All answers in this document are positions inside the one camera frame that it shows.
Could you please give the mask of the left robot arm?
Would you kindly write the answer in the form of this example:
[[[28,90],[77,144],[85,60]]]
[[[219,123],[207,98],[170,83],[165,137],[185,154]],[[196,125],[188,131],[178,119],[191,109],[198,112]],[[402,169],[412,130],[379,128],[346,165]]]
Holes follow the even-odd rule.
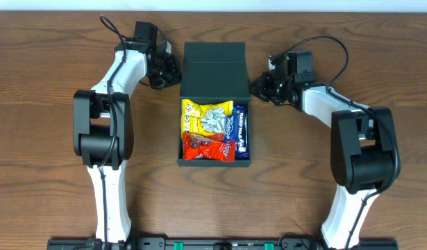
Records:
[[[161,90],[182,81],[181,67],[163,32],[138,21],[127,37],[105,15],[101,23],[118,38],[114,61],[90,90],[73,97],[73,147],[87,167],[97,207],[97,230],[88,249],[127,249],[131,219],[126,205],[126,165],[134,147],[130,98],[137,84]]]

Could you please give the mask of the red Hacks candy bag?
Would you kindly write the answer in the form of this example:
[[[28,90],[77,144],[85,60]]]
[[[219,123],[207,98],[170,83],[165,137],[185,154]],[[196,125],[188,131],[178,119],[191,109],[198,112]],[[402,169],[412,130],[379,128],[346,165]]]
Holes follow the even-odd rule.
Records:
[[[184,160],[218,160],[231,163],[235,161],[235,141],[222,142],[195,133],[182,135]]]

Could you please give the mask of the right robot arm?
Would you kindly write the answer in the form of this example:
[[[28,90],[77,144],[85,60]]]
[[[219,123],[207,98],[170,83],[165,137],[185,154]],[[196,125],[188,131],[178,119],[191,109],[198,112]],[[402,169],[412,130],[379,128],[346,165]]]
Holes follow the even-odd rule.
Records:
[[[276,106],[293,106],[330,128],[330,168],[337,188],[313,247],[365,248],[359,233],[367,213],[401,170],[391,110],[357,103],[317,81],[309,51],[270,57],[268,71],[250,91]]]

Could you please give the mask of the blue Eclipse mints tin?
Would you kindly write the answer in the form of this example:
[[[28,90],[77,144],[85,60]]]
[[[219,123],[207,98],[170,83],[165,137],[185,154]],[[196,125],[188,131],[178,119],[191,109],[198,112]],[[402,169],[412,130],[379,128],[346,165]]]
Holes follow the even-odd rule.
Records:
[[[226,117],[224,125],[224,142],[235,142],[238,137],[238,114],[231,114]]]

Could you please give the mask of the yellow Hacks candy bag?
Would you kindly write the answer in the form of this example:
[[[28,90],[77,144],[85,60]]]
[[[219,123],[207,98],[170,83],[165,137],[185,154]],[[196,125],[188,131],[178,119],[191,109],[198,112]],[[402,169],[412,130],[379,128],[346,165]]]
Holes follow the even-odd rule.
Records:
[[[189,99],[181,101],[181,133],[202,136],[223,133],[226,117],[233,113],[233,101],[219,104],[197,104]]]

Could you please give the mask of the purple Dairy Milk bar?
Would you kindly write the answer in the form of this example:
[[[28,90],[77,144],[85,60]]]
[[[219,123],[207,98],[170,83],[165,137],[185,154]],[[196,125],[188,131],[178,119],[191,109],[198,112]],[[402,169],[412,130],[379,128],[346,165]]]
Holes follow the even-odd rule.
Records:
[[[247,158],[249,156],[249,143],[247,136],[247,115],[246,106],[236,106],[235,114],[237,115],[237,139],[236,139],[236,158]]]

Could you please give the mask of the dark green gift box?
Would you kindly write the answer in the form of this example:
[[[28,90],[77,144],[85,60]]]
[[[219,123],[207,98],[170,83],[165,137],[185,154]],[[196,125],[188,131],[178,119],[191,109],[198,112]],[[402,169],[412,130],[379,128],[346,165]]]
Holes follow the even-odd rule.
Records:
[[[251,164],[249,134],[249,82],[246,70],[245,44],[243,42],[187,42],[185,43],[183,77],[180,100],[189,99],[197,104],[219,104],[233,101],[236,106],[246,106],[249,156],[234,162],[218,160],[184,160],[182,133],[179,142],[180,167],[248,167]],[[224,141],[224,133],[204,136]]]

